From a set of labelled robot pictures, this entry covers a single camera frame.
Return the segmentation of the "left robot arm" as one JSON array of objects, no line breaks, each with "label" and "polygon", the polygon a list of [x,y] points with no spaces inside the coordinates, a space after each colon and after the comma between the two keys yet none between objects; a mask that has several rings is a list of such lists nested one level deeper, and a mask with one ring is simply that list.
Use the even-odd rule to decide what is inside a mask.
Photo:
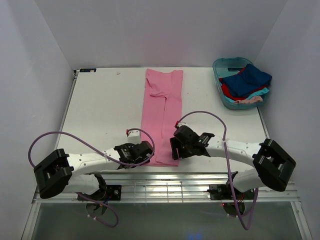
[{"label": "left robot arm", "polygon": [[50,199],[61,193],[77,193],[79,200],[89,198],[102,201],[109,189],[101,172],[132,169],[149,163],[155,154],[152,138],[141,140],[143,130],[127,130],[127,142],[101,151],[79,137],[69,136],[92,150],[91,153],[66,153],[59,148],[51,152],[40,163],[34,164],[33,172],[41,199]]}]

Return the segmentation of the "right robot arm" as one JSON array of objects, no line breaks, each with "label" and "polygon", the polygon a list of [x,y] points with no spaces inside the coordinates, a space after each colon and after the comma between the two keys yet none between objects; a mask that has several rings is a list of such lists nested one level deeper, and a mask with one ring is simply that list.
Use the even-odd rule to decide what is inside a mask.
[{"label": "right robot arm", "polygon": [[193,156],[219,157],[250,166],[250,170],[231,173],[231,180],[215,189],[216,193],[222,195],[231,194],[232,191],[240,194],[262,187],[284,192],[297,165],[272,139],[248,143],[222,139],[208,132],[198,135],[186,124],[176,127],[170,145],[174,160]]}]

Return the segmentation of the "pink t shirt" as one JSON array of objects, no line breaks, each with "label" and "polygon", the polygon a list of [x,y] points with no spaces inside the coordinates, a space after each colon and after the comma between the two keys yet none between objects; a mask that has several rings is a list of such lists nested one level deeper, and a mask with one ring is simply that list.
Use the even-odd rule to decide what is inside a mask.
[{"label": "pink t shirt", "polygon": [[153,139],[155,153],[147,164],[152,167],[177,167],[172,158],[170,138],[182,117],[183,70],[169,73],[147,69],[142,106],[141,128]]}]

